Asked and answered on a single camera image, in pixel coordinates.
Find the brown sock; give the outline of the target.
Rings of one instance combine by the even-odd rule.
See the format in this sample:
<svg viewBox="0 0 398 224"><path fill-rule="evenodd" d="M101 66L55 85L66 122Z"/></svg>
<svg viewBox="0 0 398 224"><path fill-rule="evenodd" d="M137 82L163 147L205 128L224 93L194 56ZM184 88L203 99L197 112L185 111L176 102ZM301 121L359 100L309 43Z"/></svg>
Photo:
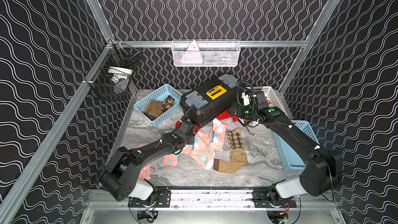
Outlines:
<svg viewBox="0 0 398 224"><path fill-rule="evenodd" d="M162 102L152 100L145 106L144 114L149 120L154 121L155 119L157 119L159 116L162 115L161 109L162 109Z"/></svg>

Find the pink patterned sock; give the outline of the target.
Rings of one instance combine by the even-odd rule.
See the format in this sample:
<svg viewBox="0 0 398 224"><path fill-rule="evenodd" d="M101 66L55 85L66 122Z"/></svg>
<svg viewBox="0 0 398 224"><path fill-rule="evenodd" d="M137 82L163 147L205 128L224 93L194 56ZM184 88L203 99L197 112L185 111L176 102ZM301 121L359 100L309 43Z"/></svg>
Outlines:
<svg viewBox="0 0 398 224"><path fill-rule="evenodd" d="M215 151L223 151L227 125L217 118L212 121L212 124L213 126L209 134L209 147Z"/></svg>

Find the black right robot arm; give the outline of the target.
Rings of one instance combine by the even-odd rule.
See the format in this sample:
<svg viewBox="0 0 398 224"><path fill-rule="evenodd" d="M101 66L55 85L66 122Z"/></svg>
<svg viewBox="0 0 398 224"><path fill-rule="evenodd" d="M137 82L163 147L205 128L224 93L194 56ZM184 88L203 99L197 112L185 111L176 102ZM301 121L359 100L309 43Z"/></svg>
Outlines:
<svg viewBox="0 0 398 224"><path fill-rule="evenodd" d="M293 178L271 185L269 197L273 200L299 195L317 197L333 191L341 182L342 154L329 151L300 130L278 107L270 107L262 91L238 89L236 102L230 113L243 120L261 124L281 137L306 165L302 173Z"/></svg>

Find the pink dotted sock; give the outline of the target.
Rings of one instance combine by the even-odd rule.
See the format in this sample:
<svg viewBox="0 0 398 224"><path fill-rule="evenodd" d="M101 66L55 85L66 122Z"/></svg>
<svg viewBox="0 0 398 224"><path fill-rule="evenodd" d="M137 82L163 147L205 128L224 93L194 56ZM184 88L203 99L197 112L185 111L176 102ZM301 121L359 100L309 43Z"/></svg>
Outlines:
<svg viewBox="0 0 398 224"><path fill-rule="evenodd" d="M199 131L194 137L193 145L186 145L178 154L165 156L162 163L168 166L177 166L178 157L183 154L189 155L202 168L210 170L213 167L216 152L209 145L209 135Z"/></svg>

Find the tan argyle sock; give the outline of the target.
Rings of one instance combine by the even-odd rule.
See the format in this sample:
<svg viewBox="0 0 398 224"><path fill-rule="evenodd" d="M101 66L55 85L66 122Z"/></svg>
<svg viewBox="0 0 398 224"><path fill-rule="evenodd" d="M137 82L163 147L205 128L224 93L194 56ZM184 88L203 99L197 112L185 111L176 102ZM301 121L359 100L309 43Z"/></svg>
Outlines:
<svg viewBox="0 0 398 224"><path fill-rule="evenodd" d="M161 113L163 114L163 113L167 112L170 108L172 108L173 105L174 105L174 102L175 102L175 99L172 98L171 95L169 95L169 96L162 102L162 109L161 109L162 112L161 112Z"/></svg>

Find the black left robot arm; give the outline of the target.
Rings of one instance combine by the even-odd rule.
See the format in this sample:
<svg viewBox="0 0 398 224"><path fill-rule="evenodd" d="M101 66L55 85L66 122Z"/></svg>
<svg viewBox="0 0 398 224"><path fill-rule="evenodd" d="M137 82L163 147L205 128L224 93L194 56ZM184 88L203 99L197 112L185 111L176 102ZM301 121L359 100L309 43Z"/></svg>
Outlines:
<svg viewBox="0 0 398 224"><path fill-rule="evenodd" d="M99 174L99 182L117 201L136 198L153 204L155 186L139 179L141 170L159 158L181 152L197 131L195 124L183 120L155 142L134 149L118 148Z"/></svg>

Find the red santa striped sock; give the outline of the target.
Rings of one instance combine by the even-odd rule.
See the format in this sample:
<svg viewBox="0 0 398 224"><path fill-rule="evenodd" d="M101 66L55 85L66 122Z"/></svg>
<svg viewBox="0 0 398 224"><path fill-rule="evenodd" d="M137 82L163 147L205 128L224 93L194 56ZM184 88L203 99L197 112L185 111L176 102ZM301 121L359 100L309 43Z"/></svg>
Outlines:
<svg viewBox="0 0 398 224"><path fill-rule="evenodd" d="M197 133L200 128L188 120L180 120L176 125L176 130L182 133Z"/></svg>

